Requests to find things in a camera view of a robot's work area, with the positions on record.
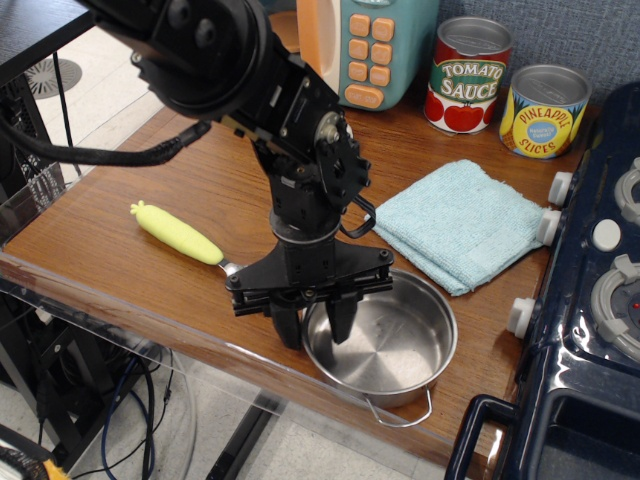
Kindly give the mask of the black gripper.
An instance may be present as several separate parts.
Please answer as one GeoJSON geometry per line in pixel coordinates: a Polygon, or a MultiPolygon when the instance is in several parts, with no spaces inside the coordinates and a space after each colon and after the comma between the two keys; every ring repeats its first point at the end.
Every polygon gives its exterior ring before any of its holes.
{"type": "Polygon", "coordinates": [[[336,344],[343,343],[350,336],[358,306],[356,294],[345,294],[388,290],[393,253],[338,240],[338,219],[328,220],[316,231],[294,227],[281,219],[270,223],[277,239],[274,249],[227,277],[234,313],[271,313],[283,345],[300,350],[301,325],[294,308],[328,300],[332,339],[336,344]],[[285,306],[272,304],[278,301],[285,306]]]}

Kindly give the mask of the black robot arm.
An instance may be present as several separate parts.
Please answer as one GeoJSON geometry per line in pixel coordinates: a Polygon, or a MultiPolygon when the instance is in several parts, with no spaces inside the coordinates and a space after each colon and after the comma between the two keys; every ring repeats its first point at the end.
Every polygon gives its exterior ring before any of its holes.
{"type": "Polygon", "coordinates": [[[370,165],[337,95],[286,50],[256,1],[91,1],[88,9],[132,49],[164,105],[252,143],[269,180],[277,243],[228,276],[234,311],[270,317],[297,349],[299,312],[320,302],[333,340],[346,341],[363,297],[390,287],[393,256],[356,244],[373,218],[337,239],[350,205],[374,213],[361,194],[370,165]]]}

